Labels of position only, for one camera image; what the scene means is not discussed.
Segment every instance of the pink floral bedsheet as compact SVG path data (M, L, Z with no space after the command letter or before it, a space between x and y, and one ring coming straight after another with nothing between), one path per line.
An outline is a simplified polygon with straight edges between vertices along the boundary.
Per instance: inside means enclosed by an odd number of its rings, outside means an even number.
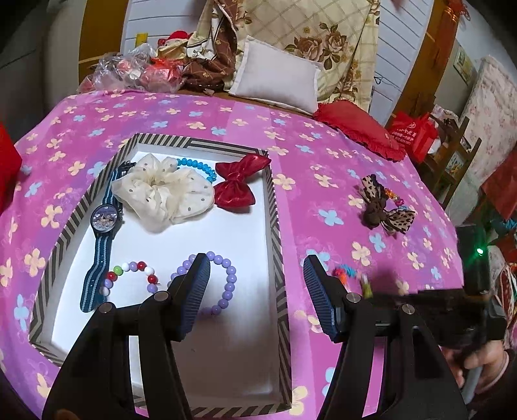
M47 259L87 187L137 132L175 134L269 150L280 218L291 328L293 407L275 418L313 420L340 347L322 334L301 263L316 254L329 271L346 263L373 289L405 294L461 287L454 228L405 159L385 161L305 117L219 98L137 92L70 96L17 143L23 157L13 203L0 216L0 368L41 415L58 369L28 342L30 313ZM362 176L417 212L406 236L361 224ZM357 283L349 287L359 291ZM376 410L379 350L365 413Z

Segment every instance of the metal screw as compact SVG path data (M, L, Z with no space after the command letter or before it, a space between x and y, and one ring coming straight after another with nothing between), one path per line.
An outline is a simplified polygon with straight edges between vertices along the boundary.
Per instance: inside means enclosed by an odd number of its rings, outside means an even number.
M164 290L160 290L159 292L156 292L154 294L154 298L158 302L162 302L162 301L166 300L168 297L169 297L168 292L166 292Z
M361 296L357 293L347 293L346 300L352 303L357 303L361 300Z
M413 315L415 313L415 308L409 303L402 305L402 310L408 315Z
M109 311L111 311L111 308L113 308L113 304L109 302L104 302L99 306L99 312L108 313Z

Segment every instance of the red satin bow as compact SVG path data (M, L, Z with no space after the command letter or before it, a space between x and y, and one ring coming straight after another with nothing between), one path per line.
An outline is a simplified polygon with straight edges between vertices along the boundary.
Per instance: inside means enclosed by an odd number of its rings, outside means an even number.
M244 180L264 169L271 159L250 153L238 162L216 163L216 172L225 181L215 185L215 203L221 208L246 207L255 204L255 197Z

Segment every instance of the watch face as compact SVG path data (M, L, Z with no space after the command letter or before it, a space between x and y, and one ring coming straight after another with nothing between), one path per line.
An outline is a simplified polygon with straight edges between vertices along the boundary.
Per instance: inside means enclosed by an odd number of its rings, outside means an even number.
M103 204L94 210L90 223L95 231L107 233L115 227L117 219L117 209L111 204Z

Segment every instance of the wristwatch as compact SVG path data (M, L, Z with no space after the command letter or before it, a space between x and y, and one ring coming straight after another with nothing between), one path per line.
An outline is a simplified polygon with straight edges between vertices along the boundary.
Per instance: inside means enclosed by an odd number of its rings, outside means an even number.
M111 183L124 176L133 166L135 163L124 162L111 173L102 204L90 217L90 225L95 234L95 257L84 278L80 302L83 312L93 311L106 301L106 297L100 293L100 287L110 266L111 242L122 222L122 203L113 195Z

